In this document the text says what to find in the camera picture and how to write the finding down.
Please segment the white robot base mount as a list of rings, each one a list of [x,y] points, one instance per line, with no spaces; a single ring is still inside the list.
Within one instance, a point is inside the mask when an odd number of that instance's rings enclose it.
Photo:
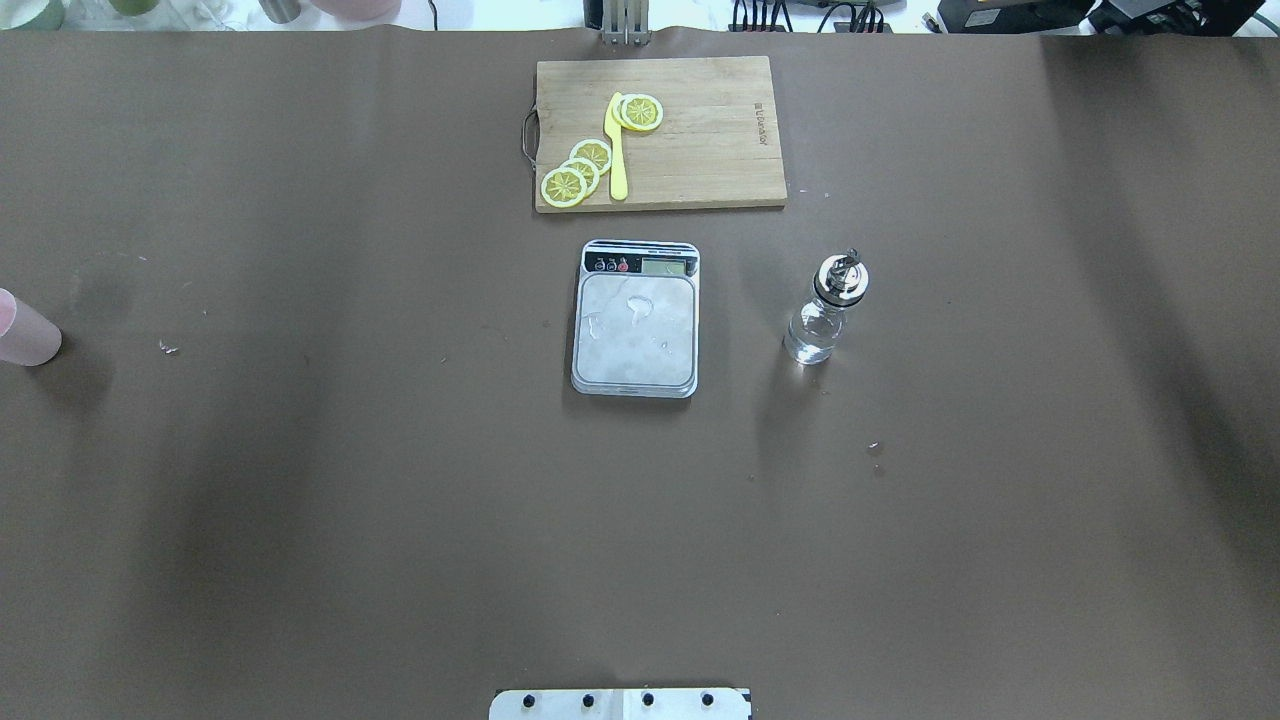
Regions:
[[[732,687],[512,689],[489,719],[754,719],[750,691]]]

